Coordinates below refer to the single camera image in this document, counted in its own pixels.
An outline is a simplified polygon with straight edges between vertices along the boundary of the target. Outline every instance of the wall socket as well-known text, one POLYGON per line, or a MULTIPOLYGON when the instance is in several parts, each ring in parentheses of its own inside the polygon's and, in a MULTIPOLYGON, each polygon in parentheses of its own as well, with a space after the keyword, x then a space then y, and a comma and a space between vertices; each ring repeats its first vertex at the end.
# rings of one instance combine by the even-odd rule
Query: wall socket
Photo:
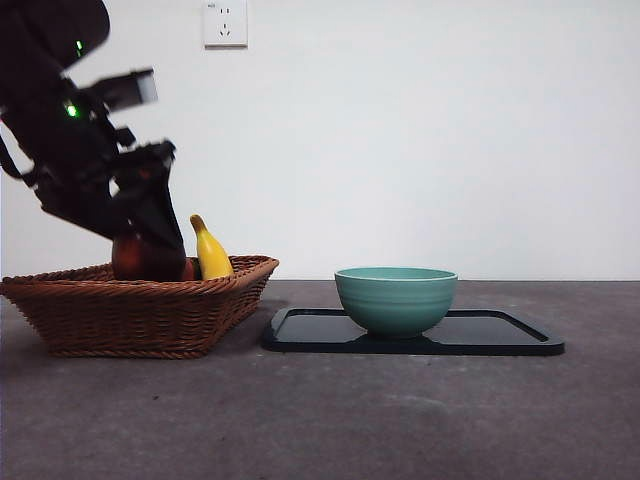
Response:
POLYGON ((216 0, 204 5, 205 47, 248 45, 247 0, 216 0))

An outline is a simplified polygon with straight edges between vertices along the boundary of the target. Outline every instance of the yellow banana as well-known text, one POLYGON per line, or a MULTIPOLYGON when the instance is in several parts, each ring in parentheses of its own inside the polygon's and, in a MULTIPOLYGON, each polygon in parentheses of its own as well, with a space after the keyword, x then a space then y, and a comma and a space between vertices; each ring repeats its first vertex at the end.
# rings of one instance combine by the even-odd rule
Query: yellow banana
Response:
POLYGON ((226 277, 233 273, 227 252, 207 230, 200 215, 191 215, 191 225, 196 232, 196 248, 203 280, 226 277))

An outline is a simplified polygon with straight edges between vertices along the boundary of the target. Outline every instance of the wicker basket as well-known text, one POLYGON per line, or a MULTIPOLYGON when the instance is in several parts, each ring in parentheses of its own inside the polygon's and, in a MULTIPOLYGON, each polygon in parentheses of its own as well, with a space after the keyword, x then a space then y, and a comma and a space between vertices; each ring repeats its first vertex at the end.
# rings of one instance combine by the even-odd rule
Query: wicker basket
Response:
POLYGON ((14 303, 62 357, 197 358, 258 307, 278 261, 230 257, 229 277, 190 282, 118 281, 111 264, 4 278, 14 303))

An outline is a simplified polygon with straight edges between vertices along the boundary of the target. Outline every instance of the concrete floor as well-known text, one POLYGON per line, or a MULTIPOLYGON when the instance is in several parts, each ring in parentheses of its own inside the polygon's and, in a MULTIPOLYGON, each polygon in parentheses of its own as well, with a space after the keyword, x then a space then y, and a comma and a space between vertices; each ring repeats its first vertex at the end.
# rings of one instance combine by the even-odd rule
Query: concrete floor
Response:
POLYGON ((460 282, 566 341, 553 357, 275 353, 287 306, 333 282, 271 281, 204 358, 49 357, 2 317, 2 478, 615 479, 640 472, 640 283, 460 282))

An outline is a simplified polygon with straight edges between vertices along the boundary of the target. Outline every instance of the teal ceramic bowl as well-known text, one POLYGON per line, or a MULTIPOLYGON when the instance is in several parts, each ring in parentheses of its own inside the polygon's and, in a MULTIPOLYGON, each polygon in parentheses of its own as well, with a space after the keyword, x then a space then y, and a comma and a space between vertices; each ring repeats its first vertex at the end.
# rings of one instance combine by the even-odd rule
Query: teal ceramic bowl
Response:
POLYGON ((411 338, 447 314, 458 276, 427 268, 364 267, 340 270, 335 281, 354 322, 375 335, 411 338))

